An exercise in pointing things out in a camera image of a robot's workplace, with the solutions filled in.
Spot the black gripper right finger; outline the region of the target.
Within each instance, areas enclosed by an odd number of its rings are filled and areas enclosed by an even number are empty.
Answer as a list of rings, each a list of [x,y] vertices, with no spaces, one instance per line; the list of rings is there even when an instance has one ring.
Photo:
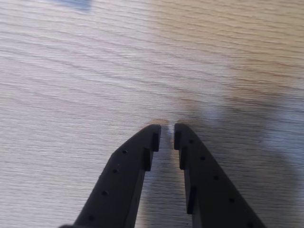
[[[204,143],[183,123],[174,126],[174,149],[184,171],[186,212],[192,216],[192,227],[265,227]]]

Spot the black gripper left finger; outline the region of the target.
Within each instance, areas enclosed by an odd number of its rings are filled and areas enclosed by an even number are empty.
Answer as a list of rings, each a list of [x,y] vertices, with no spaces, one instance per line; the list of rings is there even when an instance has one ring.
[[[74,228],[133,228],[144,176],[159,150],[161,126],[151,124],[112,153]]]

